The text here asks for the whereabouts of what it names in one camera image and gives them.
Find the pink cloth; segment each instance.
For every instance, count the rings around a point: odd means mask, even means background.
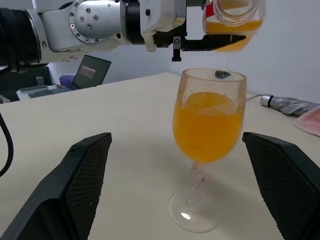
[[[320,106],[300,116],[294,125],[304,132],[320,137]]]

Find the glass stem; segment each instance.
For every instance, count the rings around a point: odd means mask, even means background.
[[[187,200],[187,204],[192,210],[201,207],[201,185],[205,181],[205,166],[205,164],[198,162],[192,166],[192,190]]]

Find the orange juice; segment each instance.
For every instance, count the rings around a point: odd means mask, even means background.
[[[226,26],[223,23],[208,21],[206,23],[206,34],[235,34],[246,36],[246,39],[232,45],[216,49],[217,52],[238,52],[241,51],[257,33],[261,27],[262,20],[253,20],[241,26]]]
[[[192,160],[218,161],[235,146],[242,131],[245,107],[224,95],[199,92],[177,103],[173,133],[177,145]]]

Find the glass base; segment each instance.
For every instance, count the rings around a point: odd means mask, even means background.
[[[186,192],[177,192],[170,199],[169,212],[176,224],[193,233],[207,233],[219,225],[221,214],[212,200],[202,196],[201,206],[191,209],[187,199]]]

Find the robotic arm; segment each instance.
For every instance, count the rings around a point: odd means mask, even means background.
[[[76,0],[64,9],[0,8],[0,66],[23,72],[39,64],[70,61],[119,45],[145,45],[149,52],[173,44],[180,51],[211,51],[240,40],[238,35],[205,35],[188,40],[187,7],[204,0]]]

